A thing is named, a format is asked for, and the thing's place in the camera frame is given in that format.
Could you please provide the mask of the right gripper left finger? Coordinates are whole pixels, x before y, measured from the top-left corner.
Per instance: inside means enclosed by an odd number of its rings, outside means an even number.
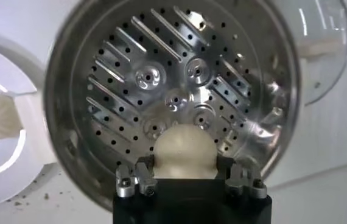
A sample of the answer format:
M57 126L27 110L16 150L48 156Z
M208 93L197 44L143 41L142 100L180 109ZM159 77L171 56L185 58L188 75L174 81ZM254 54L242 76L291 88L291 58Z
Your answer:
M116 169L116 195L130 198L139 194L151 197L155 194L157 179L154 178L154 155L140 157L134 168L119 165Z

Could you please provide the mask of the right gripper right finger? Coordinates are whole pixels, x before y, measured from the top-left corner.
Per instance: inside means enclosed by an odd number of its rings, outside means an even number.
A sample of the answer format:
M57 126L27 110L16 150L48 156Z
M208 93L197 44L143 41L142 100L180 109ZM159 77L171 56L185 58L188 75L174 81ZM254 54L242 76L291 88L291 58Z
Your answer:
M250 158L238 159L219 155L217 157L217 179L225 180L233 195L248 194L251 198L267 198L267 187L261 177L259 166Z

